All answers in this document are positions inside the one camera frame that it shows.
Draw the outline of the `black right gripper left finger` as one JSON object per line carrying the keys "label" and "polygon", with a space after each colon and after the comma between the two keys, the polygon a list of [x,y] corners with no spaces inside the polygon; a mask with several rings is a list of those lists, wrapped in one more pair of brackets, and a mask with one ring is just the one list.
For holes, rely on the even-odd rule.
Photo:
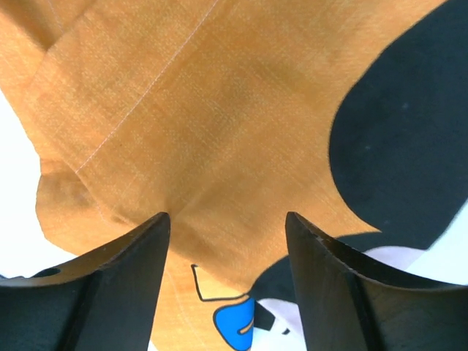
{"label": "black right gripper left finger", "polygon": [[147,350],[170,241],[159,213],[26,278],[1,280],[2,350]]}

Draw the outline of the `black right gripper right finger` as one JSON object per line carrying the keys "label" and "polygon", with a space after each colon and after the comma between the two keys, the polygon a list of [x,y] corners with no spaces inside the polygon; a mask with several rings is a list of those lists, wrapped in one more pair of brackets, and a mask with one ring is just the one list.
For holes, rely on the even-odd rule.
{"label": "black right gripper right finger", "polygon": [[285,231],[308,350],[467,349],[467,287],[381,263],[296,212]]}

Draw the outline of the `orange cartoon mouse placemat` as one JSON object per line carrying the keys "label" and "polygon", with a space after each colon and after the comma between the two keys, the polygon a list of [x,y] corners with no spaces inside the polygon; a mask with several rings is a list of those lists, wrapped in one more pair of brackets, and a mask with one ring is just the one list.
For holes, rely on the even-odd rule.
{"label": "orange cartoon mouse placemat", "polygon": [[465,1],[3,1],[45,237],[170,241],[149,344],[308,350],[285,221],[393,268],[467,206]]}

